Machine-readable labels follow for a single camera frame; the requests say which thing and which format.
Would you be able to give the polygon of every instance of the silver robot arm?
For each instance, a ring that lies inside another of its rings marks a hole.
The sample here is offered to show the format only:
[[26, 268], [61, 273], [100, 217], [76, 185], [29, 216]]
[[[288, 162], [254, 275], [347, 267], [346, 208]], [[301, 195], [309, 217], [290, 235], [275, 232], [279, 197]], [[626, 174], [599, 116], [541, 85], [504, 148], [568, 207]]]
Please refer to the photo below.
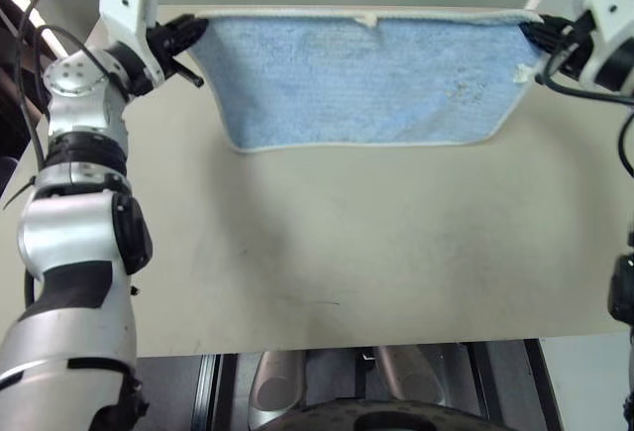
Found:
[[113, 44], [45, 71], [49, 151], [18, 232], [43, 291], [0, 347], [1, 430], [125, 430], [147, 409], [130, 275], [152, 241], [126, 178], [122, 114], [175, 73], [202, 84], [172, 57], [206, 28], [187, 15], [155, 25], [155, 9], [156, 0], [100, 0]]

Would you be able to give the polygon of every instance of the white table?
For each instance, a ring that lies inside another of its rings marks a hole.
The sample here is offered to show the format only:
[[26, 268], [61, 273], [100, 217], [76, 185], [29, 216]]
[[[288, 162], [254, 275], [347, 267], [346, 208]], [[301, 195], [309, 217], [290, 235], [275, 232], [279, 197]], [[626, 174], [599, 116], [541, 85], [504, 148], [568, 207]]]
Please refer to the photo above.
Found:
[[[605, 302], [634, 210], [615, 147], [624, 115], [535, 86], [480, 145], [245, 156], [209, 87], [171, 79], [126, 111], [155, 245], [134, 277], [139, 353], [623, 330]], [[28, 150], [5, 198], [34, 171]], [[23, 307], [25, 198], [0, 223], [0, 332]]]

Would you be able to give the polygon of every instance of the towel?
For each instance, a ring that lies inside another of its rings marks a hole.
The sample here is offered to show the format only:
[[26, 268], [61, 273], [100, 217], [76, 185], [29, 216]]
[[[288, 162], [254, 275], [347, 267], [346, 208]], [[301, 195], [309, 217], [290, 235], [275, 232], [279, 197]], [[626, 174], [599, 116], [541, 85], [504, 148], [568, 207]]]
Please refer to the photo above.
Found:
[[502, 12], [206, 14], [191, 52], [232, 146], [429, 146], [492, 136], [539, 59]]

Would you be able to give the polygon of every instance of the blue towel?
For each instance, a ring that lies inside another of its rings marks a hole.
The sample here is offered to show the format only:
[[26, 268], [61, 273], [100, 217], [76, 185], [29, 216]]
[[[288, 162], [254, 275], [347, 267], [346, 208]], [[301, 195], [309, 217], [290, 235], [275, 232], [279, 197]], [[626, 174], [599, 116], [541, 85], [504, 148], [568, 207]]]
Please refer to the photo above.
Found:
[[465, 144], [495, 133], [539, 57], [518, 23], [212, 17], [192, 53], [241, 151]]

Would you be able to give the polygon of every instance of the microfiber cloth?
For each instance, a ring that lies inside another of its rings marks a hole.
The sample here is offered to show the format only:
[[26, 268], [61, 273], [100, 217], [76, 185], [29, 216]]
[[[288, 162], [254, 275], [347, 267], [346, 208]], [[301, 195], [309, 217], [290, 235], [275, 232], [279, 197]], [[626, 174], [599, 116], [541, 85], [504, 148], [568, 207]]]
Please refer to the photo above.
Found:
[[240, 151], [456, 145], [495, 133], [539, 53], [522, 11], [208, 13], [192, 48]]

